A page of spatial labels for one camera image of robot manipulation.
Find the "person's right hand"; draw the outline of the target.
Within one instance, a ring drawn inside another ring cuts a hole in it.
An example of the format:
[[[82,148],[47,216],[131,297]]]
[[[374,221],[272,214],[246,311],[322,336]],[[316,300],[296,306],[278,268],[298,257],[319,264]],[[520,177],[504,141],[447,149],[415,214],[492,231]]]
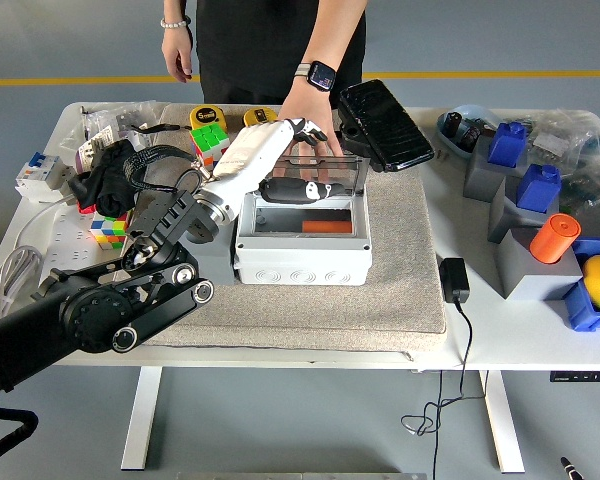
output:
[[[171,77],[181,83],[192,79],[193,37],[187,25],[166,28],[162,41],[162,54]]]

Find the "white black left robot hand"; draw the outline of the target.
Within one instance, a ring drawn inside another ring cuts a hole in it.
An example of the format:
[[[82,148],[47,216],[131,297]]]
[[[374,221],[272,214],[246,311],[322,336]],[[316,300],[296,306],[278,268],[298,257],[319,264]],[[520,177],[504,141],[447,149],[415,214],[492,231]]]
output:
[[[215,165],[211,179],[195,194],[195,199],[210,211],[217,224],[228,224],[240,213],[245,195],[258,189],[292,142],[314,146],[326,139],[314,122],[304,118],[245,127]]]

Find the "person's left hand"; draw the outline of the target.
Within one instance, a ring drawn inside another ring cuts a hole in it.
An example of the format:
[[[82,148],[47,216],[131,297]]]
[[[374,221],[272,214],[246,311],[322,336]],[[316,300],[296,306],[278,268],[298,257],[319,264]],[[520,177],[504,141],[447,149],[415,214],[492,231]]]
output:
[[[319,91],[309,84],[305,77],[294,78],[292,87],[279,110],[279,117],[282,119],[305,118],[316,124],[327,136],[326,142],[320,142],[316,146],[301,142],[297,148],[299,155],[320,157],[329,155],[341,157],[343,155],[334,130],[329,93]]]

